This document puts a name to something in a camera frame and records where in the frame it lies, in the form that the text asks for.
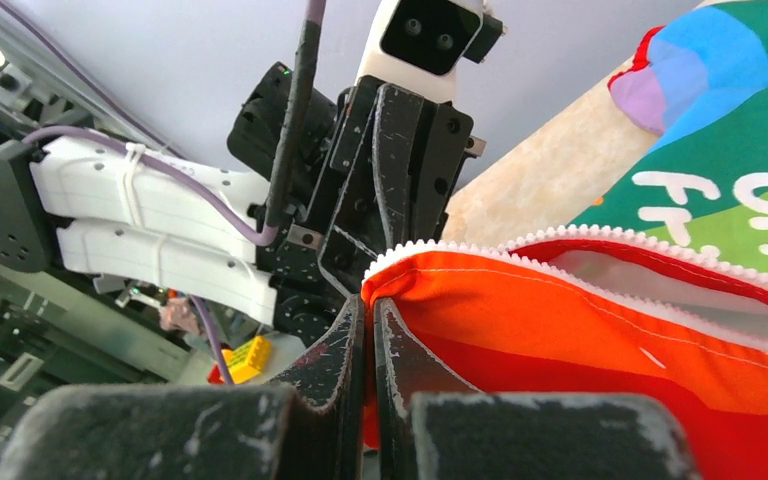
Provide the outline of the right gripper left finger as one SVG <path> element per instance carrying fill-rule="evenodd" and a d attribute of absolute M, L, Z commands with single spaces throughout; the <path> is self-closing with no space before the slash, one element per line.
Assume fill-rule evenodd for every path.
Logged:
<path fill-rule="evenodd" d="M 40 398 L 0 479 L 357 479 L 364 307 L 262 385 L 77 385 Z"/>

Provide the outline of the rainbow white red hooded jacket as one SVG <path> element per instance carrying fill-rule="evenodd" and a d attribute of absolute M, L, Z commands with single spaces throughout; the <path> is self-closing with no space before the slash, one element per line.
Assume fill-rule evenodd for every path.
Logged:
<path fill-rule="evenodd" d="M 409 242 L 361 290 L 487 392 L 637 394 L 701 479 L 768 479 L 768 1 L 650 30 L 607 84 L 654 145 L 574 220 Z"/>

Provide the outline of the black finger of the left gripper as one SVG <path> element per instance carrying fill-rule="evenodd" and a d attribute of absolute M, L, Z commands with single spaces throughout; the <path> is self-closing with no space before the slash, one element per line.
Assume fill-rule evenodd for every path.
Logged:
<path fill-rule="evenodd" d="M 438 240 L 465 160 L 473 119 L 393 84 L 371 89 L 366 110 L 351 107 L 337 142 L 349 163 L 323 233 L 318 264 L 342 295 L 360 291 L 365 271 L 387 251 Z"/>

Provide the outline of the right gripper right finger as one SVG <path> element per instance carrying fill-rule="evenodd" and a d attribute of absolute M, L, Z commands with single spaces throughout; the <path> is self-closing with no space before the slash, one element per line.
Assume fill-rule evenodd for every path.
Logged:
<path fill-rule="evenodd" d="M 385 479 L 696 479 L 678 422 L 632 394 L 481 392 L 374 307 Z"/>

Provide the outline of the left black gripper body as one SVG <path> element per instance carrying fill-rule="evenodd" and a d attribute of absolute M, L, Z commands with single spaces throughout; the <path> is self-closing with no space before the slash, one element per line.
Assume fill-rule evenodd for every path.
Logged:
<path fill-rule="evenodd" d="M 271 245 L 255 254 L 256 266 L 269 274 L 269 284 L 277 292 L 274 328 L 307 345 L 325 333 L 350 296 L 340 294 L 323 277 L 318 252 L 348 172 L 349 163 L 339 161 L 336 154 L 348 111 L 368 109 L 374 97 L 371 89 L 381 84 L 390 83 L 364 77 L 336 100 L 312 94 L 279 231 Z M 483 142 L 473 133 L 472 137 L 474 154 L 466 160 L 483 152 Z"/>

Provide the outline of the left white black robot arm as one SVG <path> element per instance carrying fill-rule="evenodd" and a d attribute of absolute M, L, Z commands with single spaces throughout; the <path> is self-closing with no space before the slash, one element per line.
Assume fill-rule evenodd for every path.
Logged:
<path fill-rule="evenodd" d="M 245 172 L 56 124 L 0 146 L 0 265 L 111 275 L 196 296 L 313 344 L 387 249 L 439 239 L 470 116 L 365 76 L 311 95 L 283 212 L 268 226 L 272 154 L 292 73 L 274 64 L 228 138 Z"/>

